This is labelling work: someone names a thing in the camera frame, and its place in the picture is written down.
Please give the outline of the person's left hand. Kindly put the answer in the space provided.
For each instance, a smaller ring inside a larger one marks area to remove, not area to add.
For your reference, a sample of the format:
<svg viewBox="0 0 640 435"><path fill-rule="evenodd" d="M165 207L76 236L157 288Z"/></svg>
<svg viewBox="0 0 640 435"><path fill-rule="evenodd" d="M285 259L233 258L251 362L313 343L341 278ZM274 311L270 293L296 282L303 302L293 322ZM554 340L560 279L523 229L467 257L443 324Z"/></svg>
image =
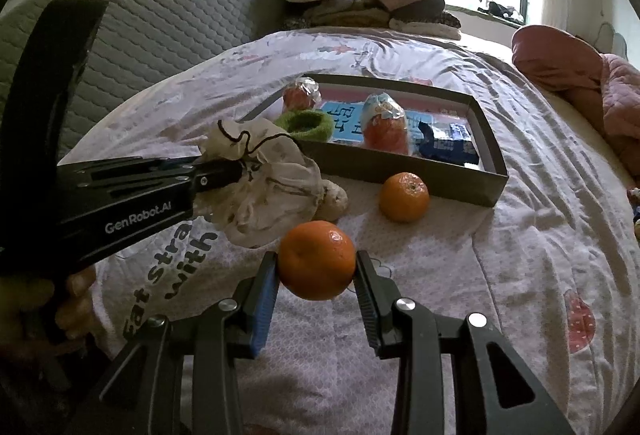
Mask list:
<svg viewBox="0 0 640 435"><path fill-rule="evenodd" d="M2 279L1 344L27 342L50 331L70 339L90 332L98 322L91 296L95 283L93 266L58 285Z"/></svg>

